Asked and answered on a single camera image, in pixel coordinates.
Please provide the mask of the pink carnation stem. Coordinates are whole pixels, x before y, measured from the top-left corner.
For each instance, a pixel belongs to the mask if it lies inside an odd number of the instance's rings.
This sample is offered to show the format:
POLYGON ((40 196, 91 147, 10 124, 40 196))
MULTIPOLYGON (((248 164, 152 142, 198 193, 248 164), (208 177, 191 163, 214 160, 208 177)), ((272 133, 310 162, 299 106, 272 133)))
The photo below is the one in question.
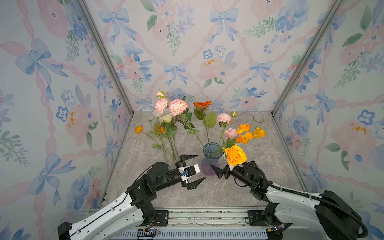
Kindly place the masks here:
POLYGON ((217 116, 217 122, 221 129, 219 145, 221 149, 228 148, 239 135, 235 129, 229 128, 234 123, 233 118, 231 115, 223 113, 217 116))

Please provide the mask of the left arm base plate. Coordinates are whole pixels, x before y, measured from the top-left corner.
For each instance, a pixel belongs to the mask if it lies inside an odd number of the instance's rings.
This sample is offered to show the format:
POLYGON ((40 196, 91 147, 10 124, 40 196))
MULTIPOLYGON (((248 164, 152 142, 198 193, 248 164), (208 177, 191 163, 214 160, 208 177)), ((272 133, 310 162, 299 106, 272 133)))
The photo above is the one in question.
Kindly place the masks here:
POLYGON ((143 226, 149 227, 167 227, 169 222, 168 210, 155 210, 152 211, 147 217, 144 218, 143 226))

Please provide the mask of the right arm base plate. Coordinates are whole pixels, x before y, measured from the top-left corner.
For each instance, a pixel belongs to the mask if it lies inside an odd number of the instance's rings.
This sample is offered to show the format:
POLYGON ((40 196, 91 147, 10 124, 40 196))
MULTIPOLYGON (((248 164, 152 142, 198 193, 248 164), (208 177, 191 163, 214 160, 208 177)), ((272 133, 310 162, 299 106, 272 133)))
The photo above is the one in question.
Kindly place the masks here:
POLYGON ((275 214, 265 213, 260 210, 247 211, 245 222, 252 227, 271 227, 271 228, 284 228, 290 227, 292 224, 283 223, 275 216, 275 214))

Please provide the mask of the blue purple glass vase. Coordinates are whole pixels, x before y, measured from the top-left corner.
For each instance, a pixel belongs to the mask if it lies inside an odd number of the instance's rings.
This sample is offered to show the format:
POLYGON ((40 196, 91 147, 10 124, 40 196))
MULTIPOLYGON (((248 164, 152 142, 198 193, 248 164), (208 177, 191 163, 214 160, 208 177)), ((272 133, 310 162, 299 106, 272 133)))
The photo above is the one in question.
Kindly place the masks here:
POLYGON ((200 166, 201 171, 207 175, 215 175, 211 165, 219 167, 219 159, 223 156, 222 147, 217 143, 207 143, 203 149, 204 159, 200 166))

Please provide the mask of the pink rose bunch stem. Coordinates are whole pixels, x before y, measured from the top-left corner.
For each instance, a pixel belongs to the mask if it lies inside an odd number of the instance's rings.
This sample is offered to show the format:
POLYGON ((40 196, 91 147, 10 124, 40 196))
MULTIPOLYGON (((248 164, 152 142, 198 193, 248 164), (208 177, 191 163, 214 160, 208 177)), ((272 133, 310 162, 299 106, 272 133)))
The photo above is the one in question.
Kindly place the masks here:
POLYGON ((170 114, 173 117, 177 118, 177 123, 180 123, 185 130, 187 130, 188 135, 194 135, 201 146, 203 143, 198 137, 198 130, 192 123, 192 113, 189 110, 188 104, 185 101, 185 97, 182 99, 172 100, 166 95, 163 91, 157 91, 156 96, 158 98, 155 104, 155 110, 160 117, 170 114))

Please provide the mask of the clear glass jar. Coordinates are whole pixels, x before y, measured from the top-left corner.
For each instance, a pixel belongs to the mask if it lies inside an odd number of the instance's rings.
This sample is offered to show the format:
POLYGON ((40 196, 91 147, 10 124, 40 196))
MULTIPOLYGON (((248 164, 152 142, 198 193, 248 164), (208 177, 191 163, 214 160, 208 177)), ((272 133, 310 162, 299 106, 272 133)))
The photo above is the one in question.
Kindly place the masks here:
POLYGON ((262 115, 254 115, 253 121, 258 124, 262 124, 264 122, 264 117, 262 115))

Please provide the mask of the cream yellow rose stem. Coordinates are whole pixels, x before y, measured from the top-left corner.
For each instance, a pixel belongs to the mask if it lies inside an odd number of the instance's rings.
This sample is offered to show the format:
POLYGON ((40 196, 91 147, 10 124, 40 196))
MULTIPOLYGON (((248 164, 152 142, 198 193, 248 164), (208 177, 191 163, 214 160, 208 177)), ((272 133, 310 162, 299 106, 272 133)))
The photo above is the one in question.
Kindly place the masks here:
POLYGON ((159 134, 161 137, 168 140, 168 143, 171 147, 173 162, 176 163, 179 159, 178 151, 176 148, 176 133, 178 131, 178 127, 176 126, 177 118, 167 114, 160 117, 159 121, 159 134))

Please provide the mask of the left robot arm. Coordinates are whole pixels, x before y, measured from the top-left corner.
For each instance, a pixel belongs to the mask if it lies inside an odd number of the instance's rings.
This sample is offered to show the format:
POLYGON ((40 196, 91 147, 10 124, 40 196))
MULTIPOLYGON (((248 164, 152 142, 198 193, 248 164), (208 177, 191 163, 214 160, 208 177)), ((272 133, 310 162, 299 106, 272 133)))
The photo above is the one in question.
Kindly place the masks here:
POLYGON ((196 189, 205 180, 189 182, 200 172, 198 165, 186 161, 194 155, 181 155, 172 168, 165 162, 156 162, 146 169, 116 200, 95 214, 76 223, 64 222, 58 226, 60 240, 108 240, 134 227, 146 227, 154 222, 156 210, 152 201, 157 192, 181 184, 188 190, 196 189))

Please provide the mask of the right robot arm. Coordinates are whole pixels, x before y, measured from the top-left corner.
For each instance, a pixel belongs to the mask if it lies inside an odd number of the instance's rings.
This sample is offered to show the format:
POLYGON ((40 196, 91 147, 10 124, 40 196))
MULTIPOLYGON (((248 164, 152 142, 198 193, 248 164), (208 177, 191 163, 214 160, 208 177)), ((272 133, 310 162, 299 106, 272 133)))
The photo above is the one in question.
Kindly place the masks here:
POLYGON ((249 187, 257 200, 267 202, 264 215, 271 226, 306 227, 330 240, 358 240, 369 234, 362 217, 334 192, 307 193, 275 185, 253 161, 211 168, 218 178, 233 177, 242 187, 249 187))

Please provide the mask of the dark orange gerbera stem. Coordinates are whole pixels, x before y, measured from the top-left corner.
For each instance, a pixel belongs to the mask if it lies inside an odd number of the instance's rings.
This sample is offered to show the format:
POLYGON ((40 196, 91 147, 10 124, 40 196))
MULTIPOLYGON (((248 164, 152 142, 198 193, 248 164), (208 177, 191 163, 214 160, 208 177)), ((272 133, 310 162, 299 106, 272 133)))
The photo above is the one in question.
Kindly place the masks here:
POLYGON ((210 112, 210 107, 212 105, 211 101, 205 101, 205 102, 194 102, 194 114, 195 117, 198 120, 201 120, 205 130, 206 130, 206 136, 208 143, 211 142, 210 135, 209 135, 209 129, 212 129, 216 125, 216 115, 214 112, 210 112))

